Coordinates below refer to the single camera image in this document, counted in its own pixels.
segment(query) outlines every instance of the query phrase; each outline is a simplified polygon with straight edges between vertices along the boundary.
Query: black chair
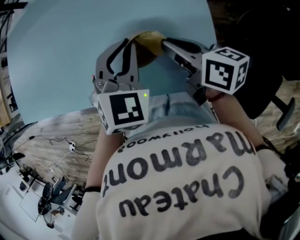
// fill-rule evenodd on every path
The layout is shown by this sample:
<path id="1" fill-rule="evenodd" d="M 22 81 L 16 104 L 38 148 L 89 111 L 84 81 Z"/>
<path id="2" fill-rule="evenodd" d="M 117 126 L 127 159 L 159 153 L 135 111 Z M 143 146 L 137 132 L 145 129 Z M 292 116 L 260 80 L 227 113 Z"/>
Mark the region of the black chair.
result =
<path id="1" fill-rule="evenodd" d="M 72 200 L 76 203 L 76 205 L 74 207 L 70 206 L 70 208 L 74 209 L 75 211 L 78 211 L 77 208 L 83 203 L 83 197 L 74 196 L 72 197 Z"/>
<path id="2" fill-rule="evenodd" d="M 39 199 L 37 204 L 37 210 L 40 215 L 47 214 L 51 209 L 50 198 L 53 193 L 53 184 L 48 182 L 46 183 L 42 197 Z"/>
<path id="3" fill-rule="evenodd" d="M 295 108 L 294 98 L 286 105 L 275 96 L 282 76 L 289 81 L 300 80 L 300 49 L 289 50 L 291 40 L 297 39 L 297 25 L 299 21 L 284 6 L 260 4 L 240 18 L 224 42 L 251 58 L 246 82 L 234 95 L 251 119 L 262 114 L 272 101 L 283 112 L 277 123 L 279 131 Z"/>

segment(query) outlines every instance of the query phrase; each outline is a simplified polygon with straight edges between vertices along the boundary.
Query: blue tabletop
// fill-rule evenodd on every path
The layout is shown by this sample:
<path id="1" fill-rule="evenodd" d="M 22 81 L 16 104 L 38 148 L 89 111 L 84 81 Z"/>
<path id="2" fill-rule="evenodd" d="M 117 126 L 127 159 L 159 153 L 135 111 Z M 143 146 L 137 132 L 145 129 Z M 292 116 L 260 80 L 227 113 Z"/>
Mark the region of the blue tabletop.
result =
<path id="1" fill-rule="evenodd" d="M 30 2 L 7 41 L 10 81 L 24 123 L 91 107 L 90 76 L 99 54 L 149 30 L 206 46 L 216 43 L 206 0 Z M 140 69 L 151 96 L 182 91 L 186 76 L 165 56 Z"/>

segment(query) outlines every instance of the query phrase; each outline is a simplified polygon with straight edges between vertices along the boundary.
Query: black strap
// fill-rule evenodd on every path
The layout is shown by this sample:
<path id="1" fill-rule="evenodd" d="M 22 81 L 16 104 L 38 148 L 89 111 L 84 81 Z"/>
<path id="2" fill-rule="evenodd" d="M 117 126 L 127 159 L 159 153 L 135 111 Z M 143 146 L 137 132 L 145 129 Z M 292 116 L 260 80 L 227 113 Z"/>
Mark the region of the black strap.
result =
<path id="1" fill-rule="evenodd" d="M 269 149 L 272 150 L 270 147 L 266 146 L 266 145 L 259 145 L 255 148 L 256 152 L 262 150 L 262 149 Z"/>
<path id="2" fill-rule="evenodd" d="M 267 139 L 265 137 L 262 137 L 262 138 L 263 138 L 264 142 L 266 144 L 268 144 L 268 146 L 280 156 L 281 160 L 284 161 L 284 159 L 283 159 L 284 155 L 274 147 L 274 145 L 269 141 L 269 139 Z"/>
<path id="3" fill-rule="evenodd" d="M 84 193 L 88 193 L 88 192 L 98 192 L 100 193 L 101 192 L 101 187 L 87 187 L 85 190 L 84 190 Z"/>

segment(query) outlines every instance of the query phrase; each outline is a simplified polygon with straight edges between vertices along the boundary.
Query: white marker cube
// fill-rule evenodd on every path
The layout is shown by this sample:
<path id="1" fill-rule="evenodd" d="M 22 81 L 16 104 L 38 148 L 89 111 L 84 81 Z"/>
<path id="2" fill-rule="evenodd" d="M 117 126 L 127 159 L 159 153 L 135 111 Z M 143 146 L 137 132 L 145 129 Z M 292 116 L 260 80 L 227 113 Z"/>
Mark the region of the white marker cube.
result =
<path id="1" fill-rule="evenodd" d="M 202 85 L 228 94 L 245 83 L 249 56 L 224 47 L 202 56 Z"/>
<path id="2" fill-rule="evenodd" d="M 148 122 L 149 90 L 101 93 L 97 99 L 98 113 L 108 135 L 131 131 Z"/>

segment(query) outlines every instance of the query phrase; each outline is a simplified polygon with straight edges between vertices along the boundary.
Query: white t-shirt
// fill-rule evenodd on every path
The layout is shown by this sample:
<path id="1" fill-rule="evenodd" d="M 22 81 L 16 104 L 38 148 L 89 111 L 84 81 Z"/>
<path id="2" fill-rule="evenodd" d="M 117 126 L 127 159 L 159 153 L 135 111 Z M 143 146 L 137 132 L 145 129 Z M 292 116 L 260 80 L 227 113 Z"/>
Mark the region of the white t-shirt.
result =
<path id="1" fill-rule="evenodd" d="M 242 228 L 260 239 L 271 199 L 265 180 L 287 185 L 284 166 L 226 125 L 143 132 L 113 154 L 100 196 L 86 193 L 76 221 L 93 219 L 105 240 L 197 240 Z"/>

